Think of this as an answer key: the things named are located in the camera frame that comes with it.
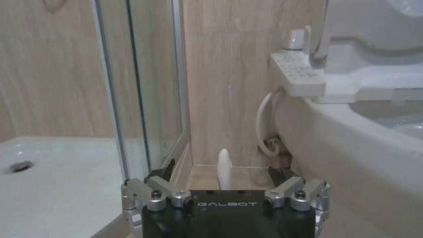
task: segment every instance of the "toilet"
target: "toilet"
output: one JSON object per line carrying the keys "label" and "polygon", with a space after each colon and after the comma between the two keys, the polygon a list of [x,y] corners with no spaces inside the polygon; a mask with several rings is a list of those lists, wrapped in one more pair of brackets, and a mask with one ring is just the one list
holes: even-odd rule
{"label": "toilet", "polygon": [[293,171],[333,188],[320,237],[421,237],[423,1],[311,2],[272,117]]}

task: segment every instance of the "silver bracket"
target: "silver bracket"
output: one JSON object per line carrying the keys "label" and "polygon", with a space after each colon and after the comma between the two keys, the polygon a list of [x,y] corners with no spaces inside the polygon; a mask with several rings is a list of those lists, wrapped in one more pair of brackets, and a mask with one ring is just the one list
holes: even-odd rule
{"label": "silver bracket", "polygon": [[151,177],[148,179],[147,185],[152,189],[157,189],[164,193],[164,195],[171,199],[173,207],[183,208],[185,205],[185,201],[191,199],[189,191],[179,189],[159,176]]}
{"label": "silver bracket", "polygon": [[165,208],[165,195],[163,192],[153,190],[137,178],[125,181],[123,190],[127,193],[123,193],[123,210],[125,210],[127,204],[129,204],[129,207],[132,206],[135,200],[144,202],[149,211],[160,211]]}
{"label": "silver bracket", "polygon": [[323,222],[329,217],[331,185],[324,180],[313,179],[305,183],[300,177],[291,177],[275,189],[264,192],[273,208],[284,206],[289,198],[289,206],[296,211],[308,211],[311,207],[316,212],[315,237],[320,235]]}
{"label": "silver bracket", "polygon": [[275,189],[265,190],[264,196],[271,202],[273,208],[284,206],[284,199],[291,196],[295,191],[304,187],[304,180],[300,177],[292,176]]}
{"label": "silver bracket", "polygon": [[304,188],[297,190],[289,198],[291,207],[300,212],[308,211],[311,208],[311,201],[317,197],[324,187],[324,181],[313,179],[307,182]]}

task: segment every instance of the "glass shower door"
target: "glass shower door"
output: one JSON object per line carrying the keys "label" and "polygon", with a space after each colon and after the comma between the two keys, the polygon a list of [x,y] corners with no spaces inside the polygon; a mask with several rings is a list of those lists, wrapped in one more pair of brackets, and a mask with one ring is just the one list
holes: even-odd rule
{"label": "glass shower door", "polygon": [[188,142],[179,0],[96,0],[123,173],[143,178]]}

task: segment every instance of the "metal clamp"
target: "metal clamp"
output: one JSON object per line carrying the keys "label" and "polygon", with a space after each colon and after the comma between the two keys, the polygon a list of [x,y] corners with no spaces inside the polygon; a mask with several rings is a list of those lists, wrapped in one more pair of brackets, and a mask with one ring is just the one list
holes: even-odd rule
{"label": "metal clamp", "polygon": [[280,184],[275,189],[265,190],[264,196],[271,202],[273,208],[284,206],[284,199],[304,187],[304,179],[292,176],[283,184]]}
{"label": "metal clamp", "polygon": [[132,208],[135,200],[143,201],[149,211],[165,208],[165,195],[160,190],[153,190],[137,178],[129,179],[123,184],[123,209]]}
{"label": "metal clamp", "polygon": [[324,181],[313,179],[307,182],[303,190],[297,190],[289,198],[289,205],[296,211],[308,211],[311,207],[311,201],[317,197],[321,189],[324,188]]}
{"label": "metal clamp", "polygon": [[191,192],[184,191],[175,187],[168,181],[159,176],[153,176],[148,179],[147,185],[153,189],[160,190],[165,196],[171,199],[173,207],[183,208],[185,202],[191,199]]}

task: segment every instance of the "white shower base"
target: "white shower base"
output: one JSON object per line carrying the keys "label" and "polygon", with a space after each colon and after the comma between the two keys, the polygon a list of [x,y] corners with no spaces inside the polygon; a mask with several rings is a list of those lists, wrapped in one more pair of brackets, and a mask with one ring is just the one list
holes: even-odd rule
{"label": "white shower base", "polygon": [[[20,161],[33,167],[10,173]],[[121,212],[112,138],[14,138],[0,143],[0,169],[0,237],[89,237]]]}

